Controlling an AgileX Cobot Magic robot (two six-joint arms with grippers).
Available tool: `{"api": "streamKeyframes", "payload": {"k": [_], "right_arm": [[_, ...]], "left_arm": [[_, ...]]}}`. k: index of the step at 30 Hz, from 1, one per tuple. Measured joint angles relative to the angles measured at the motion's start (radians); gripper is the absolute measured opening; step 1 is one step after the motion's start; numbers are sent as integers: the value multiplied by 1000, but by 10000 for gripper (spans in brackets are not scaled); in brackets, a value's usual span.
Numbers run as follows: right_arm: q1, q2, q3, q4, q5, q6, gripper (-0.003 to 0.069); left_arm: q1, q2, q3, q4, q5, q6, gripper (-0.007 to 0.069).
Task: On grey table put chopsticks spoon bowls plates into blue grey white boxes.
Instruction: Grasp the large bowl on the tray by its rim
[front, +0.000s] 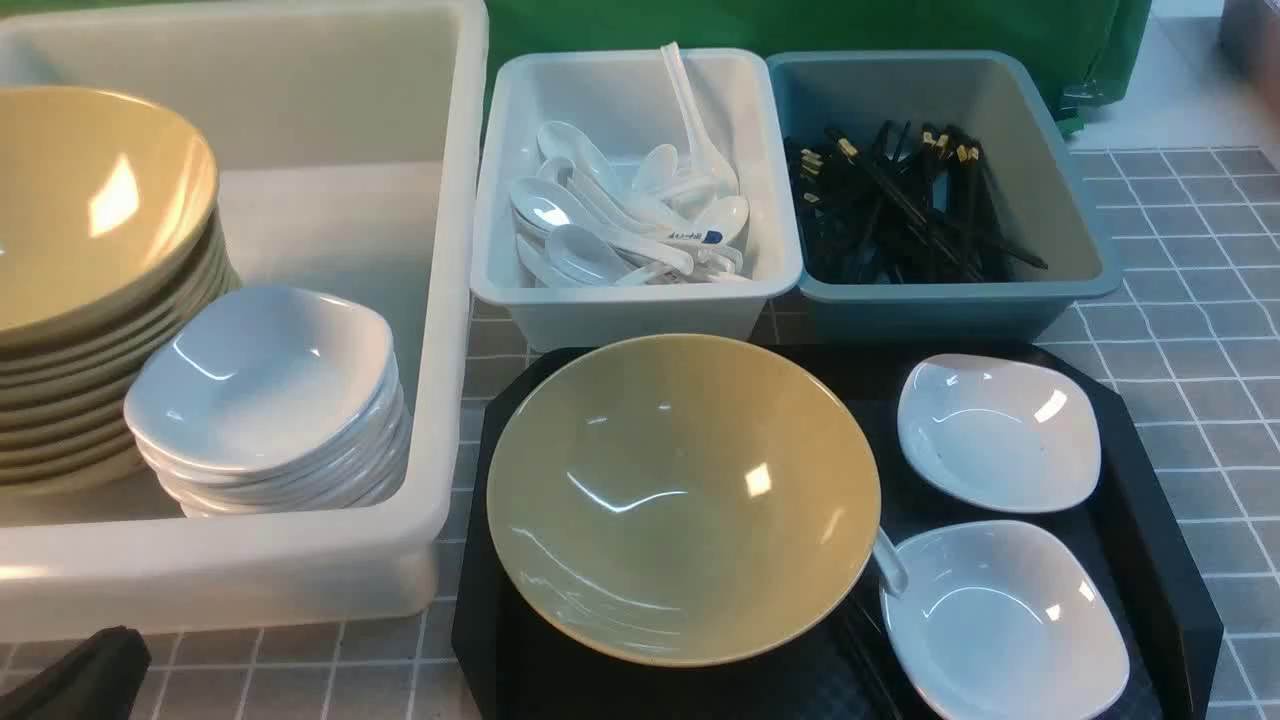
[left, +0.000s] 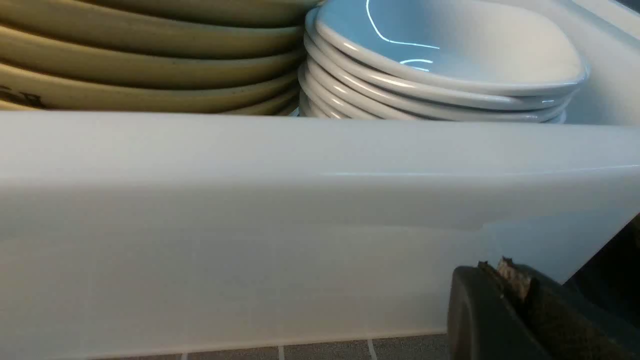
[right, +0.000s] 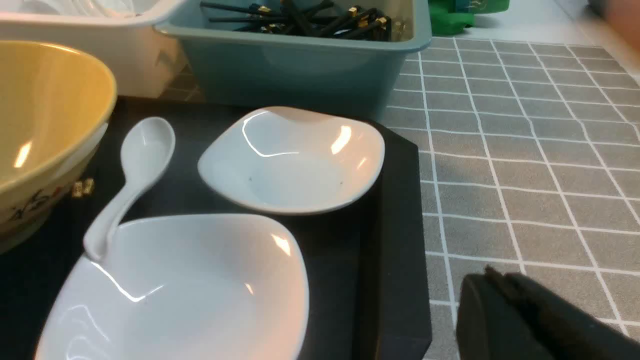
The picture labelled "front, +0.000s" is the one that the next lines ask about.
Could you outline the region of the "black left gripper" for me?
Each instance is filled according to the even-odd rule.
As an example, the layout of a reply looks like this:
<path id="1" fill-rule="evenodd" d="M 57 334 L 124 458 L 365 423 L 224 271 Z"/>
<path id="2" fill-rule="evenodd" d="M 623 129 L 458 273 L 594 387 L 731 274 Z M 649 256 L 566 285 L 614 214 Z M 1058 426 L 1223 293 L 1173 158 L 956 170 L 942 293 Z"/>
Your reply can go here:
<path id="1" fill-rule="evenodd" d="M 3 719 L 128 719 L 151 664 L 145 637 L 111 626 L 3 694 Z"/>

